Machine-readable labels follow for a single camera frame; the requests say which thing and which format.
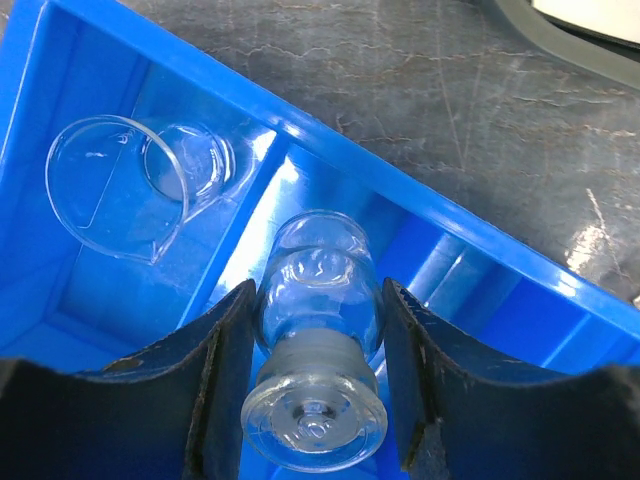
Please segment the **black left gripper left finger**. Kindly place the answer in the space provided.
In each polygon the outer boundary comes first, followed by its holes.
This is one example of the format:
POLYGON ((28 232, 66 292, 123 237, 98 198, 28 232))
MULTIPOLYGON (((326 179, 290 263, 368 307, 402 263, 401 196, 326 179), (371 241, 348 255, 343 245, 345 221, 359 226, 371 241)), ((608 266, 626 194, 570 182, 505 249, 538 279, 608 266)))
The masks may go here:
POLYGON ((254 339, 253 281, 99 371, 1 363, 5 479, 234 479, 254 339))

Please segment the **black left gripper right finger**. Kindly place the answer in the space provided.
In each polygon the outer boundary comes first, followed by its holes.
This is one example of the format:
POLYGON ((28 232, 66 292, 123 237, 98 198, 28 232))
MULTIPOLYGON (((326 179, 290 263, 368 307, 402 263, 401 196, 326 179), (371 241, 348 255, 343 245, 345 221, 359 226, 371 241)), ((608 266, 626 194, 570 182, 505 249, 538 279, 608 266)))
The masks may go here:
POLYGON ((566 375, 466 334, 386 279, 397 452, 414 479, 635 479, 639 371, 566 375))

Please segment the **glass stoppered bottle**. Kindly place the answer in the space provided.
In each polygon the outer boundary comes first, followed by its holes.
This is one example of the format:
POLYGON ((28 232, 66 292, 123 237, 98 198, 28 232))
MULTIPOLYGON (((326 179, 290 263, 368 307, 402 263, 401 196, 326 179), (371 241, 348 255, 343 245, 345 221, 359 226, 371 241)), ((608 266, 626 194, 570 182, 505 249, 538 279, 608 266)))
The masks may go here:
POLYGON ((284 468, 349 468, 383 443, 388 415, 370 365, 384 307, 365 231, 309 210, 277 231, 257 293, 266 360, 241 410, 249 444, 284 468))

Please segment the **small glass beaker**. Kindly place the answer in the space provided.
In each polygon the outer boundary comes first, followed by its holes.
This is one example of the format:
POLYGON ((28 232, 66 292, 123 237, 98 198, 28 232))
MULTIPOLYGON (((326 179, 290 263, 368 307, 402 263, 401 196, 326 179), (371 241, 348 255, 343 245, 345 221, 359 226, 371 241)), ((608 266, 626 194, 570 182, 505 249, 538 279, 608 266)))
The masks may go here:
POLYGON ((101 114, 56 136, 45 186, 57 219, 82 245, 153 265, 234 175, 230 143, 201 121, 101 114))

